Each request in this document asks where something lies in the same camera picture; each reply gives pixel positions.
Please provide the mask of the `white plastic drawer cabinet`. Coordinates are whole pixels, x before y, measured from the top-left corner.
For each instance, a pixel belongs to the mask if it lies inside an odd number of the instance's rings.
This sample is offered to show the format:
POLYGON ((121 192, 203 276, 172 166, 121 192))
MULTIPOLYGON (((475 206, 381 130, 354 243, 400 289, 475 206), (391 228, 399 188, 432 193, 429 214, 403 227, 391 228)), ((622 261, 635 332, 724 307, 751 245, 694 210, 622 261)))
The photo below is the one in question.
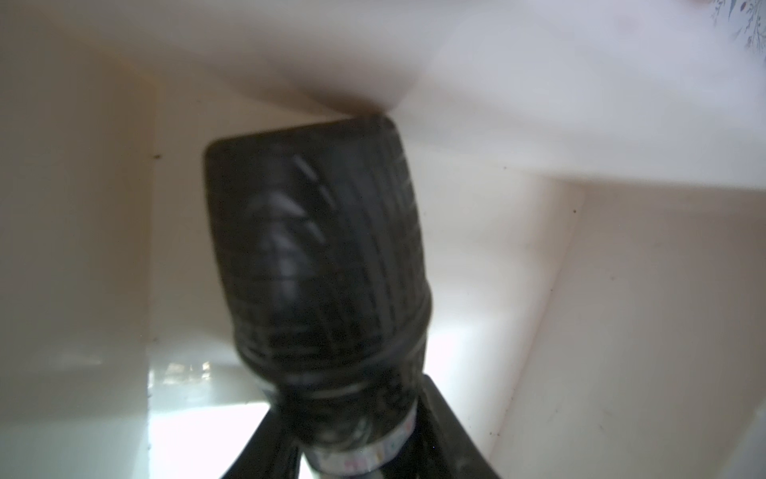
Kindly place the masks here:
POLYGON ((584 181, 765 187, 760 12, 729 1, 40 1, 160 70, 584 181))

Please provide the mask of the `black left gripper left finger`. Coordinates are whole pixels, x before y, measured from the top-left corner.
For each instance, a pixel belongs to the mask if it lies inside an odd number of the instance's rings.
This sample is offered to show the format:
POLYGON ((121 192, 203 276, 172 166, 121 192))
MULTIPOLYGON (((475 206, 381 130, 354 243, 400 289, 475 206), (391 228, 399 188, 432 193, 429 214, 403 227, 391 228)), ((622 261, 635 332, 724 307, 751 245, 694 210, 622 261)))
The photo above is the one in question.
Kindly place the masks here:
POLYGON ((222 479, 297 479, 299 446, 281 417, 269 409, 222 479))

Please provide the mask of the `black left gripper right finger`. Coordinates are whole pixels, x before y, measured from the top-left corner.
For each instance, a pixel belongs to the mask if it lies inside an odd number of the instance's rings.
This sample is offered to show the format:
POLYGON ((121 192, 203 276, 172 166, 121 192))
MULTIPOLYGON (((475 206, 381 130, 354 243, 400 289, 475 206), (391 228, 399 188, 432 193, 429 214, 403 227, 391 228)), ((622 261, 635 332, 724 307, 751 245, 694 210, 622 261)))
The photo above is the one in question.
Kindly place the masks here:
POLYGON ((428 375, 422 377, 415 437, 419 478, 500 478, 428 375))

